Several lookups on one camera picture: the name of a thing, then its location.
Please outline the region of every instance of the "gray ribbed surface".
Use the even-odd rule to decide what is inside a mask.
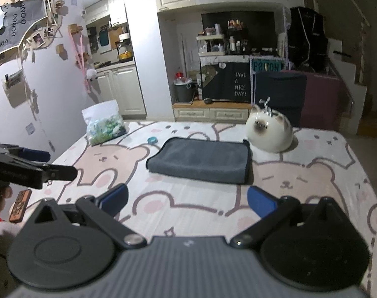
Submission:
[[[20,287],[10,298],[363,298],[351,287],[310,293],[280,283],[248,250],[230,248],[223,238],[164,238],[126,251],[102,279],[66,293]]]

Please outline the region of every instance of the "wooden countertop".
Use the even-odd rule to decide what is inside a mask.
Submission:
[[[252,109],[249,103],[235,103],[235,102],[213,102],[212,104],[205,104],[204,101],[195,100],[192,104],[179,104],[172,105],[173,108],[222,108],[222,109]]]

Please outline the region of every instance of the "panda banner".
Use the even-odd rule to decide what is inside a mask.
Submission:
[[[28,30],[45,18],[43,0],[24,0],[0,6],[0,53],[18,47]]]

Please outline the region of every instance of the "blue gripper pad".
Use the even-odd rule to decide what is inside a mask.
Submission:
[[[110,216],[116,216],[128,203],[128,187],[118,184],[95,199],[95,205]]]
[[[258,186],[250,186],[248,205],[260,218],[263,218],[277,209],[278,199]]]

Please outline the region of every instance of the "plastic bag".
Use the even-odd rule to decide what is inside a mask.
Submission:
[[[87,139],[92,146],[126,134],[116,100],[95,104],[82,113],[87,124]]]

